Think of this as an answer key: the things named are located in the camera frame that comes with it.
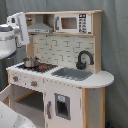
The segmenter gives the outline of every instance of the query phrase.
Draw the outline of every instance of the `backsplash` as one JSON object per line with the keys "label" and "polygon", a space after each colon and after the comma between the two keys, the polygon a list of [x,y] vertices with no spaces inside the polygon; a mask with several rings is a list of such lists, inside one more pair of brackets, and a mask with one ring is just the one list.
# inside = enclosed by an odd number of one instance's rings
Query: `backsplash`
{"label": "backsplash", "polygon": [[[94,55],[94,38],[85,36],[36,35],[33,39],[34,55],[44,63],[76,67],[78,55],[87,50]],[[86,70],[94,71],[87,55],[82,55],[86,61]]]}

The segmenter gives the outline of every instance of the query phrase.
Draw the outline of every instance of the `control knob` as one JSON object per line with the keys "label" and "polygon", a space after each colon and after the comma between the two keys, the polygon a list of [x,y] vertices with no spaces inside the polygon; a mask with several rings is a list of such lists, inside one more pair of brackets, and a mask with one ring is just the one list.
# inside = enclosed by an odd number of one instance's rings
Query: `control knob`
{"label": "control knob", "polygon": [[31,82],[31,86],[36,87],[37,86],[37,82],[36,81],[32,81]]}
{"label": "control knob", "polygon": [[18,77],[17,76],[14,76],[13,77],[13,80],[14,80],[14,82],[17,82],[18,81]]}

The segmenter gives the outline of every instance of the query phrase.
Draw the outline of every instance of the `microwave door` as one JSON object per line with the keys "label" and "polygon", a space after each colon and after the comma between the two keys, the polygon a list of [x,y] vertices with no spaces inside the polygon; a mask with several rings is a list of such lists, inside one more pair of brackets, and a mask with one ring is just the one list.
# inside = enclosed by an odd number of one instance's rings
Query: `microwave door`
{"label": "microwave door", "polygon": [[79,33],[79,14],[58,15],[56,32]]}

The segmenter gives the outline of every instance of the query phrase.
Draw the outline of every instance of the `toy kitchen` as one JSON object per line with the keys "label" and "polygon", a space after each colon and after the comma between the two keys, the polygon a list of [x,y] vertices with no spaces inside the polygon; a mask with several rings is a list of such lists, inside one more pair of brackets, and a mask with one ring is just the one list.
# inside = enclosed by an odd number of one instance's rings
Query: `toy kitchen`
{"label": "toy kitchen", "polygon": [[105,128],[105,87],[114,76],[101,70],[101,10],[26,13],[27,57],[7,68],[1,94],[37,128]]}

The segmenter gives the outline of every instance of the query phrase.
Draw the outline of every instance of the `cabinet handle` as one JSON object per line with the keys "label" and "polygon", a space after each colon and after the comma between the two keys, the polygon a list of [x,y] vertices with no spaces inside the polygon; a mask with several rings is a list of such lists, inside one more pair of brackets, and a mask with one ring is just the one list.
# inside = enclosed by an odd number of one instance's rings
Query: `cabinet handle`
{"label": "cabinet handle", "polygon": [[48,115],[48,119],[51,119],[50,107],[51,107],[51,101],[49,101],[48,104],[47,104],[47,115]]}
{"label": "cabinet handle", "polygon": [[55,22],[55,28],[56,30],[59,30],[59,27],[57,27],[57,21],[59,20],[59,17],[56,17],[56,22]]}

